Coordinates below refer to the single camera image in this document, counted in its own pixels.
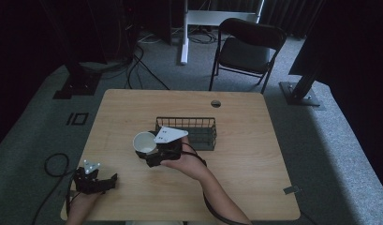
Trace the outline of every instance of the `wire basket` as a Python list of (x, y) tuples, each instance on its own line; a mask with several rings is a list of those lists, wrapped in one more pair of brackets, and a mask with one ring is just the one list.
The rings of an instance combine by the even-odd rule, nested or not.
[(195, 150), (214, 150), (217, 133), (213, 117), (156, 117), (155, 131), (162, 126), (188, 131), (188, 140)]

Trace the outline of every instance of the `gray carpet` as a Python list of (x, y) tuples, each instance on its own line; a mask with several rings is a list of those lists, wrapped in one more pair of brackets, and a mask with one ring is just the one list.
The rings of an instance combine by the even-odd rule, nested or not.
[[(142, 62), (172, 90), (207, 90), (214, 44), (190, 42), (188, 64), (180, 66), (179, 42), (172, 46), (153, 39), (140, 43)], [(289, 37), (278, 55), (264, 97), (293, 185), (302, 188), (296, 197), (306, 214), (295, 221), (254, 221), (254, 224), (383, 224), (383, 187), (364, 155), (350, 126), (342, 115), (330, 88), (315, 82), (313, 91), (324, 106), (289, 106), (279, 82), (297, 82), (299, 76), (288, 71), (303, 41)], [(100, 68), (97, 64), (88, 67)], [(53, 100), (67, 77), (59, 67), (29, 103), (22, 117), (0, 145), (0, 224), (31, 224), (34, 214), (58, 178), (44, 171), (46, 158), (56, 153), (69, 156), (69, 170), (77, 167), (89, 131), (104, 92), (111, 88), (129, 88), (124, 71), (103, 75), (94, 96)], [(143, 66), (132, 70), (130, 84), (135, 89), (165, 89)], [(250, 77), (223, 72), (215, 79), (214, 91), (259, 92)], [(72, 125), (72, 113), (84, 116), (84, 125)], [(49, 161), (52, 173), (63, 173), (66, 161)], [(46, 201), (37, 224), (64, 224), (60, 211), (69, 177)], [(123, 222), (87, 222), (87, 224), (124, 224)]]

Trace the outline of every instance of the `desk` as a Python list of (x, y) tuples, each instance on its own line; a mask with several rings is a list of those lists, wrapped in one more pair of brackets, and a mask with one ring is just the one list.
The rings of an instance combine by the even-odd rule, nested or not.
[(252, 12), (229, 12), (229, 11), (206, 11), (188, 10), (188, 0), (184, 0), (184, 37), (182, 47), (181, 64), (188, 62), (188, 25), (214, 25), (218, 26), (227, 18), (239, 18), (249, 22), (256, 22), (260, 18), (264, 0), (258, 1), (256, 13)]
[[(221, 107), (211, 106), (219, 100)], [(132, 141), (157, 116), (214, 117), (213, 151), (199, 151), (224, 190), (252, 220), (300, 216), (264, 97), (258, 93), (108, 90), (81, 162), (100, 162), (99, 179), (118, 173), (89, 220), (213, 220), (199, 182), (166, 167), (149, 168)]]

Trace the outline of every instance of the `cup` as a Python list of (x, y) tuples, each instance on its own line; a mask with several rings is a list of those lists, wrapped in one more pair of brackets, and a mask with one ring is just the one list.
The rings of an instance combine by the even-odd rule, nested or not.
[(133, 139), (133, 147), (137, 152), (148, 154), (156, 148), (155, 135), (151, 132), (138, 133)]

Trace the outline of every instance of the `black chair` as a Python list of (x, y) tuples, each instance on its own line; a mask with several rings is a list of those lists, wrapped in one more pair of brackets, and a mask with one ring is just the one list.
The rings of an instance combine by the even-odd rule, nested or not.
[[(229, 37), (224, 41), (223, 48), (221, 48), (222, 33), (229, 34)], [(212, 91), (214, 76), (218, 75), (218, 70), (224, 69), (257, 77), (257, 85), (266, 77), (260, 92), (263, 94), (276, 55), (286, 40), (286, 33), (278, 27), (236, 18), (224, 20), (218, 30), (217, 49), (209, 91)]]

